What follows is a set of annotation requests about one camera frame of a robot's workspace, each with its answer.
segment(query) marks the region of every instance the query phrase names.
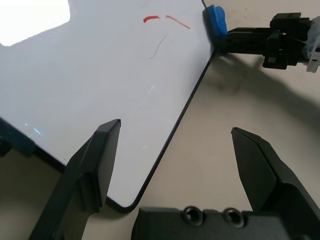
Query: whiteboard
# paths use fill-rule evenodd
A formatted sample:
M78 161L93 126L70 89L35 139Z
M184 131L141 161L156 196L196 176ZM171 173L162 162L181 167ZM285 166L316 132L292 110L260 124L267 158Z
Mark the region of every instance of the whiteboard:
M0 47L0 117L64 165L99 125L121 119L108 197L128 207L210 59L204 6L68 3L65 24Z

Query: black screw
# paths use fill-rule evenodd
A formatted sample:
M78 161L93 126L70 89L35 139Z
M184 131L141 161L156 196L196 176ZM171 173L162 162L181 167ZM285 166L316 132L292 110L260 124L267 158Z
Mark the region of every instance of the black screw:
M242 228L245 225L245 219L241 212L235 208L227 208L223 211L224 219L235 228Z
M182 218L187 224L199 227L204 222L204 213L195 206L188 206L183 210Z

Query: blue eraser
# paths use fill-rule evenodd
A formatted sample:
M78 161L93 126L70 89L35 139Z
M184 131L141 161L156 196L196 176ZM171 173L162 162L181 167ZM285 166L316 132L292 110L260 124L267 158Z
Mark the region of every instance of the blue eraser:
M211 25L214 34L217 37L222 37L228 34L227 24L226 24L226 14L222 7L211 5L207 7L209 13Z

